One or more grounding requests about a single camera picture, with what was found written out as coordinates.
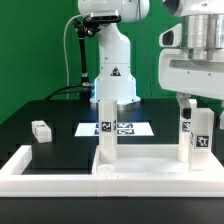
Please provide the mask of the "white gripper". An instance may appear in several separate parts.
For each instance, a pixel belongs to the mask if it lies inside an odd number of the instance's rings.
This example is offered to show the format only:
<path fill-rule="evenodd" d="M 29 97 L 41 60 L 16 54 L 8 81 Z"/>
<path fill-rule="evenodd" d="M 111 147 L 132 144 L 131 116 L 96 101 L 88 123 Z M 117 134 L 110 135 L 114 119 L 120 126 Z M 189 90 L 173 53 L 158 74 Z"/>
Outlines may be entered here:
<path fill-rule="evenodd" d="M 180 92 L 176 99 L 184 119 L 190 119 L 192 109 L 197 107 L 197 100 L 190 94 L 222 100 L 219 128 L 224 130 L 224 50 L 216 50 L 211 60 L 189 60 L 182 49 L 164 49 L 159 57 L 158 79 L 163 89 Z"/>

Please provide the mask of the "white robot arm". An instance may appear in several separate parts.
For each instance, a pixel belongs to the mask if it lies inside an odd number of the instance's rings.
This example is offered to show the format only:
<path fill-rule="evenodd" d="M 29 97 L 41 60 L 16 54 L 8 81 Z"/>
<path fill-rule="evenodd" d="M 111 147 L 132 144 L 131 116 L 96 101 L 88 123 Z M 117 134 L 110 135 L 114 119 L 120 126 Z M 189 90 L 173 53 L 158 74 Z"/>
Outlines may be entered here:
<path fill-rule="evenodd" d="M 224 0 L 162 0 L 162 5 L 180 22 L 159 36 L 158 80 L 162 89 L 177 94 L 188 118 L 191 95 L 224 101 Z M 118 24 L 145 19 L 150 0 L 78 0 L 78 10 L 84 34 L 96 36 L 99 46 L 90 101 L 138 102 L 131 41 Z"/>

